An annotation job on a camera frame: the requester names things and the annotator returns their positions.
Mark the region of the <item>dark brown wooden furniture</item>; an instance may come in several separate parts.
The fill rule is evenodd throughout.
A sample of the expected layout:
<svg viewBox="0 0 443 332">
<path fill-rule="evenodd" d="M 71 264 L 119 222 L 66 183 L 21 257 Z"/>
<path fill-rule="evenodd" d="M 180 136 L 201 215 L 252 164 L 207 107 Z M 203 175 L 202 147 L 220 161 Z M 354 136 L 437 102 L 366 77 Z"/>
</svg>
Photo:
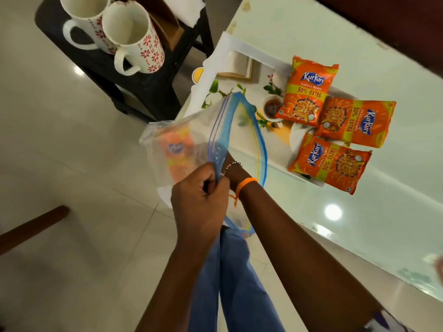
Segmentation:
<svg viewBox="0 0 443 332">
<path fill-rule="evenodd" d="M 315 0 L 443 79 L 443 0 Z"/>
</svg>

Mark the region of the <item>white mug red floral print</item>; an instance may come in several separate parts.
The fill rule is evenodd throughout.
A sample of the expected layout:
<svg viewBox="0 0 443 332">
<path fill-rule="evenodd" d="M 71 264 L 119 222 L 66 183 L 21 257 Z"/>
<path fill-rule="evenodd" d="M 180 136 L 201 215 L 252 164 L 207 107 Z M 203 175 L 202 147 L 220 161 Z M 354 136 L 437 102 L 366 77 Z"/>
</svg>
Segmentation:
<svg viewBox="0 0 443 332">
<path fill-rule="evenodd" d="M 145 8 L 135 1 L 115 1 L 102 16 L 107 38 L 117 46 L 114 67 L 123 76 L 161 69 L 165 52 Z"/>
<path fill-rule="evenodd" d="M 62 8 L 71 17 L 63 25 L 64 38 L 80 50 L 100 49 L 107 54 L 114 55 L 117 47 L 104 33 L 102 27 L 103 13 L 114 0 L 60 0 Z M 74 42 L 71 32 L 74 28 L 84 31 L 93 41 L 92 44 Z"/>
</svg>

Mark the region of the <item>blue trousers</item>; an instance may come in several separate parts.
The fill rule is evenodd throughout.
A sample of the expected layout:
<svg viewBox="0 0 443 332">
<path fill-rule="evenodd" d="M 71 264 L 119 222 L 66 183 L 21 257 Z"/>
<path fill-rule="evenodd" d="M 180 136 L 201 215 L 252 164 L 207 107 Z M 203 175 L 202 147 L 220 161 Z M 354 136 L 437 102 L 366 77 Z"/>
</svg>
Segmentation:
<svg viewBox="0 0 443 332">
<path fill-rule="evenodd" d="M 217 332 L 219 300 L 229 332 L 285 332 L 249 259 L 242 232 L 222 226 L 195 285 L 187 332 Z"/>
</svg>

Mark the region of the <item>black stool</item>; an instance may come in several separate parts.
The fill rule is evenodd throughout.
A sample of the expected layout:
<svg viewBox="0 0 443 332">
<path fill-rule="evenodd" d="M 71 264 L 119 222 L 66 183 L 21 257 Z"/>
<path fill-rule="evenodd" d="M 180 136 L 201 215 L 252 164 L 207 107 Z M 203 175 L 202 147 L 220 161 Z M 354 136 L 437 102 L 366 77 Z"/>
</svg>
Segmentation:
<svg viewBox="0 0 443 332">
<path fill-rule="evenodd" d="M 207 11 L 203 8 L 193 28 L 180 22 L 184 33 L 174 50 L 166 51 L 159 71 L 127 77 L 115 70 L 113 56 L 102 50 L 85 51 L 70 44 L 62 33 L 67 20 L 68 14 L 59 0 L 43 0 L 35 15 L 36 26 L 42 33 L 110 97 L 117 110 L 144 122 L 176 118 L 182 106 L 172 87 L 174 77 L 191 48 L 207 57 L 214 51 Z"/>
</svg>

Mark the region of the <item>person's left hand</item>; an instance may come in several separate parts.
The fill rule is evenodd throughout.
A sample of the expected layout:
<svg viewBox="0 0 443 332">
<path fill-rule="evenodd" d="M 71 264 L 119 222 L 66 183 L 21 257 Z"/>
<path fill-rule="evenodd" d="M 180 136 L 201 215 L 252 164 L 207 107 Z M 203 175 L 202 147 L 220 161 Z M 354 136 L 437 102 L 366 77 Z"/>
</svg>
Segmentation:
<svg viewBox="0 0 443 332">
<path fill-rule="evenodd" d="M 210 247 L 219 235 L 228 204 L 209 203 L 211 174 L 215 174 L 215 169 L 211 162 L 207 162 L 172 188 L 177 246 L 203 250 Z"/>
</svg>

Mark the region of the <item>orange thread wristband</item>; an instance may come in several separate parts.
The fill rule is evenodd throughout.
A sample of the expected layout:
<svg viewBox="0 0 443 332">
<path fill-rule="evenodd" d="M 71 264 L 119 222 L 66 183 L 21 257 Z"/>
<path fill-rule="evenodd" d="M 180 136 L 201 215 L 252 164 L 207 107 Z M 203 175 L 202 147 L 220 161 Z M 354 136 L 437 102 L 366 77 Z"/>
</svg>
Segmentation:
<svg viewBox="0 0 443 332">
<path fill-rule="evenodd" d="M 243 179 L 236 187 L 235 189 L 235 195 L 230 195 L 231 198 L 234 199 L 234 208 L 236 208 L 237 203 L 239 201 L 239 196 L 240 196 L 240 192 L 241 190 L 249 183 L 251 182 L 258 182 L 258 180 L 256 178 L 245 178 Z"/>
</svg>

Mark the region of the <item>white purple shirt sleeve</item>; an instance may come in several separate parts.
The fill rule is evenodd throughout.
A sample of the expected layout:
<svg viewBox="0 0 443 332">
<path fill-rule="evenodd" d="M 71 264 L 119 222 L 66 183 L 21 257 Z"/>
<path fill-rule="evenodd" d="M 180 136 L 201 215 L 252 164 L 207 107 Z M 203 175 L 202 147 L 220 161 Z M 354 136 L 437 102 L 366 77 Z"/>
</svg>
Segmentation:
<svg viewBox="0 0 443 332">
<path fill-rule="evenodd" d="M 376 312 L 373 318 L 358 332 L 415 332 L 386 310 Z"/>
</svg>

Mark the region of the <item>person's left forearm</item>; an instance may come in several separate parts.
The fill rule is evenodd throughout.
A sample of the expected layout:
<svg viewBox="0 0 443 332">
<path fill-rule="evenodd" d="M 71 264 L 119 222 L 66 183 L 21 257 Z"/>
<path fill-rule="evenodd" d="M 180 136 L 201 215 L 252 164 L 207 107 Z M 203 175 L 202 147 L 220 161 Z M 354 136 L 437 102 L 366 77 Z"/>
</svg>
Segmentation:
<svg viewBox="0 0 443 332">
<path fill-rule="evenodd" d="M 214 240 L 178 238 L 135 332 L 187 332 L 193 291 Z"/>
</svg>

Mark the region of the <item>orange snack packet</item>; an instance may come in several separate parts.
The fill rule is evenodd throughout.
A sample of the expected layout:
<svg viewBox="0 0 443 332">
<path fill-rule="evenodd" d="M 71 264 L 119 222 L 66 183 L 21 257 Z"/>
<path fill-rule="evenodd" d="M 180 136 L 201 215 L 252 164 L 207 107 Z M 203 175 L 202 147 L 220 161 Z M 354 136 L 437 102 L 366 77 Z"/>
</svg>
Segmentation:
<svg viewBox="0 0 443 332">
<path fill-rule="evenodd" d="M 381 148 L 387 137 L 396 101 L 352 100 L 329 96 L 314 135 Z"/>
<path fill-rule="evenodd" d="M 197 166 L 195 143 L 187 125 L 171 127 L 161 134 L 160 144 L 174 183 L 187 177 Z"/>
<path fill-rule="evenodd" d="M 336 189 L 354 195 L 372 151 L 354 150 L 311 133 L 305 133 L 295 159 L 287 170 L 309 175 Z"/>
<path fill-rule="evenodd" d="M 284 101 L 277 109 L 275 117 L 318 127 L 321 110 L 338 70 L 339 64 L 325 66 L 293 56 Z"/>
</svg>

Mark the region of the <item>clear zip bag blue seal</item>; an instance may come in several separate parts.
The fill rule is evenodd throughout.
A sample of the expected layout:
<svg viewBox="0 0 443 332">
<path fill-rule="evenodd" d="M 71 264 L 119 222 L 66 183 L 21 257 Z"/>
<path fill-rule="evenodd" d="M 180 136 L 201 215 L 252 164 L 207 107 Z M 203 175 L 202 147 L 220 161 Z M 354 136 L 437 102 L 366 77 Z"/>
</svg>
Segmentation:
<svg viewBox="0 0 443 332">
<path fill-rule="evenodd" d="M 255 107 L 246 100 L 245 96 L 241 92 L 236 92 L 227 95 L 221 102 L 205 111 L 176 121 L 151 122 L 146 126 L 139 143 L 147 151 L 147 160 L 157 194 L 169 209 L 172 208 L 171 194 L 175 183 L 167 167 L 159 138 L 171 127 L 187 125 L 195 146 L 206 142 L 210 150 L 220 145 L 227 148 L 233 158 L 240 160 L 244 157 L 244 169 L 264 186 L 268 156 L 255 112 Z"/>
</svg>

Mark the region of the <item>person's right hand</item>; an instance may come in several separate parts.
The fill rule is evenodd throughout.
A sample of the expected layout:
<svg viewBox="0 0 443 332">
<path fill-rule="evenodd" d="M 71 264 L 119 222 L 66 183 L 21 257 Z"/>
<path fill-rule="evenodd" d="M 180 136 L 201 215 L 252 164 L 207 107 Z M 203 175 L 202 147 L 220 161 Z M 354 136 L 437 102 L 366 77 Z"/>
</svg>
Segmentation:
<svg viewBox="0 0 443 332">
<path fill-rule="evenodd" d="M 217 145 L 215 149 L 208 150 L 208 143 L 204 142 L 197 144 L 195 151 L 197 164 L 213 163 L 217 177 L 225 175 L 227 167 L 236 162 L 224 146 Z"/>
</svg>

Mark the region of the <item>white paper napkin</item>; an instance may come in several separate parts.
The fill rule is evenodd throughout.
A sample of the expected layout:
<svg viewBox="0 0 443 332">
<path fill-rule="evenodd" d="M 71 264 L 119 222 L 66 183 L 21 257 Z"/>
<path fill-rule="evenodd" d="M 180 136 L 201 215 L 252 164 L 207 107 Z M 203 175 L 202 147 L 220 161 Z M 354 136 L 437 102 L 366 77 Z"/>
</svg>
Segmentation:
<svg viewBox="0 0 443 332">
<path fill-rule="evenodd" d="M 193 28 L 206 4 L 204 0 L 163 0 L 174 16 L 188 27 Z"/>
</svg>

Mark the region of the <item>white printed placemat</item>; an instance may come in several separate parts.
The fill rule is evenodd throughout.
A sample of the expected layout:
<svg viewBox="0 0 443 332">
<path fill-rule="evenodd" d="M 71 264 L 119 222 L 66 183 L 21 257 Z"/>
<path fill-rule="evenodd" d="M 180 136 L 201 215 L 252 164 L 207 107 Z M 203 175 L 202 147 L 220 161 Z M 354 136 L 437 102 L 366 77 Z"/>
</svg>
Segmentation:
<svg viewBox="0 0 443 332">
<path fill-rule="evenodd" d="M 251 59 L 250 69 L 258 70 L 257 80 L 246 81 L 224 76 L 224 68 L 235 55 Z M 184 117 L 205 111 L 222 101 L 228 92 L 242 92 L 246 100 L 257 108 L 255 117 L 267 150 L 267 163 L 283 172 L 294 160 L 301 140 L 311 128 L 293 124 L 289 120 L 277 121 L 264 114 L 264 105 L 270 100 L 283 101 L 283 90 L 291 72 L 291 65 L 266 55 L 228 33 L 223 33 L 213 54 L 202 66 L 202 74 L 191 88 L 190 101 Z"/>
</svg>

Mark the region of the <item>person's right forearm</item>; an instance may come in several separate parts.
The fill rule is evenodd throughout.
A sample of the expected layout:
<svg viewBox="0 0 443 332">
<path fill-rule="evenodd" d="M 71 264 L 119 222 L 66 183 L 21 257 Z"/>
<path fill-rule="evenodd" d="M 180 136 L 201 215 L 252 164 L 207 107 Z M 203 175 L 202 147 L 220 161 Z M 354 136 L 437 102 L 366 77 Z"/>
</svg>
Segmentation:
<svg viewBox="0 0 443 332">
<path fill-rule="evenodd" d="M 257 183 L 239 199 L 308 332 L 358 332 L 379 301 Z"/>
</svg>

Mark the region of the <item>brown cardboard box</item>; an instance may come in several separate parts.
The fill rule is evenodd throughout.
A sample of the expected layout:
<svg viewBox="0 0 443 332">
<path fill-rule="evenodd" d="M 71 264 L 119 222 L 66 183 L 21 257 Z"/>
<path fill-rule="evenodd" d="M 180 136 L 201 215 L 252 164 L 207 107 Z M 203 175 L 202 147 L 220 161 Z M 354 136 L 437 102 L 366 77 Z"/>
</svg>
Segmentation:
<svg viewBox="0 0 443 332">
<path fill-rule="evenodd" d="M 125 3 L 135 1 L 141 4 L 150 15 L 153 26 L 158 33 L 162 44 L 170 51 L 177 46 L 184 29 L 180 27 L 178 19 L 174 16 L 164 0 L 116 0 Z"/>
</svg>

